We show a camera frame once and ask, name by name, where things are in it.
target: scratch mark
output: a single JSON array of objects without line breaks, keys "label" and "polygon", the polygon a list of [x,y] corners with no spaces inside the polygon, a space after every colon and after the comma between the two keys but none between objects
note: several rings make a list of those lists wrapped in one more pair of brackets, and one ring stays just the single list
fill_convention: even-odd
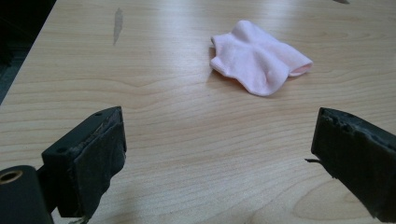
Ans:
[{"label": "scratch mark", "polygon": [[342,4],[349,4],[347,0],[333,0],[334,2],[342,3]]},{"label": "scratch mark", "polygon": [[116,42],[119,39],[121,30],[122,30],[122,22],[123,22],[122,10],[119,8],[119,9],[117,9],[116,18],[115,18],[115,22],[114,22],[113,46],[116,46]]}]

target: wood grain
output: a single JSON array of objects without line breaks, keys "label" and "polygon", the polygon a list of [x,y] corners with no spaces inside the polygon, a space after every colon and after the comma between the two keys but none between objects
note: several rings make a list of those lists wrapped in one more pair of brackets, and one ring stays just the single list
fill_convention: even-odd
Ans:
[{"label": "wood grain", "polygon": [[[0,169],[38,168],[54,141],[121,105],[127,162],[91,223],[377,223],[304,159],[321,106],[396,133],[395,11],[392,0],[58,0],[0,106]],[[210,36],[239,20],[311,58],[311,72],[263,98],[213,71]]]}]

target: pink cloth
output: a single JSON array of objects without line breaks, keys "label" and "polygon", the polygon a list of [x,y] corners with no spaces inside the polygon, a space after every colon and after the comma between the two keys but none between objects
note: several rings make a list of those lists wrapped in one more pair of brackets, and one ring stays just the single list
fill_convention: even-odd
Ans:
[{"label": "pink cloth", "polygon": [[212,36],[216,57],[210,66],[236,78],[250,93],[267,96],[312,67],[298,50],[279,42],[250,21],[239,21],[225,35]]}]

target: pink fabric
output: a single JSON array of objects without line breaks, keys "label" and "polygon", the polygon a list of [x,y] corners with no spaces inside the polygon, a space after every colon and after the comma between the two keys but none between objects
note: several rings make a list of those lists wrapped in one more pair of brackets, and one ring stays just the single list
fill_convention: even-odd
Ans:
[{"label": "pink fabric", "polygon": [[230,33],[212,36],[212,42],[216,57],[210,66],[260,96],[273,94],[288,77],[306,73],[313,64],[250,21],[239,21]]}]

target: table surface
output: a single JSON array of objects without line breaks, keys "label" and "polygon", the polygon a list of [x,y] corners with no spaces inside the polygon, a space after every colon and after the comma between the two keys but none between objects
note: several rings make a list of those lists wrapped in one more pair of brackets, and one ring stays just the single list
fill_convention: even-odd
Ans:
[{"label": "table surface", "polygon": [[[57,139],[121,105],[127,161],[90,223],[376,223],[304,159],[321,106],[396,133],[395,11],[393,0],[58,0],[0,106],[0,169],[40,167]],[[213,71],[210,37],[239,20],[312,70],[269,97]]]}]

